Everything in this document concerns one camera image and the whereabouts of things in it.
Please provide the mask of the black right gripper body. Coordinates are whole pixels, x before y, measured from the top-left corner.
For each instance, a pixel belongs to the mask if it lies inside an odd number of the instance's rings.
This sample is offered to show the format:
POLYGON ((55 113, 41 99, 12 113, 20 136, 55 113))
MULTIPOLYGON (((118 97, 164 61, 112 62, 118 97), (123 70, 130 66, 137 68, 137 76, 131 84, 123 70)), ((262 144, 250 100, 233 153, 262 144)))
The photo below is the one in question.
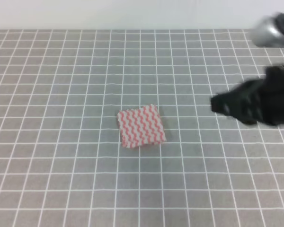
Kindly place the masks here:
POLYGON ((245 125, 284 124, 284 65, 265 68, 265 76, 241 83, 210 99, 214 113, 230 116, 245 125))

